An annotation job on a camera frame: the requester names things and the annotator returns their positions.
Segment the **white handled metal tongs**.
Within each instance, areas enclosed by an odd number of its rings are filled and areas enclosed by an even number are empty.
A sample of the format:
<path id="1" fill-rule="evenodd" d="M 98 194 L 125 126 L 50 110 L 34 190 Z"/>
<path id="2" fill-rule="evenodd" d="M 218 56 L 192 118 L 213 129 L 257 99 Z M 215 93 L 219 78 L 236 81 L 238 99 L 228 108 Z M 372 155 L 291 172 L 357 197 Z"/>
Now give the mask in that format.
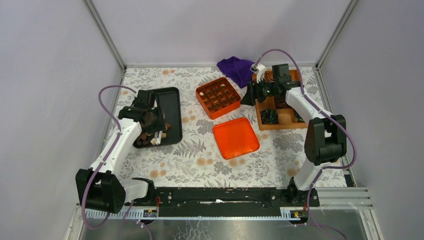
<path id="1" fill-rule="evenodd" d="M 163 132 L 162 130 L 155 132 L 154 133 L 154 138 L 153 138 L 154 139 L 154 144 L 155 145 L 160 145 L 161 142 L 162 142 L 162 139 L 163 138 L 166 138 L 166 137 L 167 137 L 167 134 L 165 132 Z"/>

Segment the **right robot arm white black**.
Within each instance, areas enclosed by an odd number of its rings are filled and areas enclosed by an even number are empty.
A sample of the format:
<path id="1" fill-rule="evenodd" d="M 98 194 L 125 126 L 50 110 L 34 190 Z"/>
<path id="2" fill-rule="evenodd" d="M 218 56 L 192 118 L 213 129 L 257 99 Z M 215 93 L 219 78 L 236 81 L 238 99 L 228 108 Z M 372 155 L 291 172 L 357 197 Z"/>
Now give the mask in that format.
<path id="1" fill-rule="evenodd" d="M 272 78 L 265 80 L 266 67 L 254 63 L 250 70 L 256 77 L 247 85 L 242 105 L 255 106 L 267 98 L 284 98 L 307 125 L 304 153 L 306 160 L 299 173 L 293 177 L 294 188 L 287 191 L 287 201 L 293 206 L 306 199 L 306 190 L 317 180 L 323 168 L 330 166 L 347 151 L 346 120 L 320 108 L 305 92 L 301 80 L 293 81 L 287 64 L 273 65 Z"/>

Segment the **orange chocolate box with tray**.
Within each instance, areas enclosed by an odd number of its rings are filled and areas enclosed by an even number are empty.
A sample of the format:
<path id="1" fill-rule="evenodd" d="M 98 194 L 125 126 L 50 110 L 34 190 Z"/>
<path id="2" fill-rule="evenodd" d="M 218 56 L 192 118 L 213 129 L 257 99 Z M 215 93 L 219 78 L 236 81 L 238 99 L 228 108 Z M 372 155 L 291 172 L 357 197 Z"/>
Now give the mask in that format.
<path id="1" fill-rule="evenodd" d="M 199 86 L 196 98 L 209 119 L 215 120 L 241 106 L 241 97 L 226 77 Z"/>

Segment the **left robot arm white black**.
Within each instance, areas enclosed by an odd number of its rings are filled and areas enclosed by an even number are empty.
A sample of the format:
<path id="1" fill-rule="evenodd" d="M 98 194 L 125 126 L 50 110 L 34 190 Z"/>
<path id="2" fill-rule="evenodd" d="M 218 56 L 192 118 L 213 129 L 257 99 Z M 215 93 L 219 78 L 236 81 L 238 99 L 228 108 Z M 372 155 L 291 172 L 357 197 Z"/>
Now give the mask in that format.
<path id="1" fill-rule="evenodd" d="M 148 206 L 155 200 L 150 179 L 134 177 L 120 180 L 120 170 L 133 143 L 161 144 L 168 130 L 157 91 L 139 90 L 130 106 L 114 116 L 116 129 L 100 155 L 88 169 L 75 176 L 78 198 L 85 209 L 117 214 L 126 203 L 138 200 Z"/>

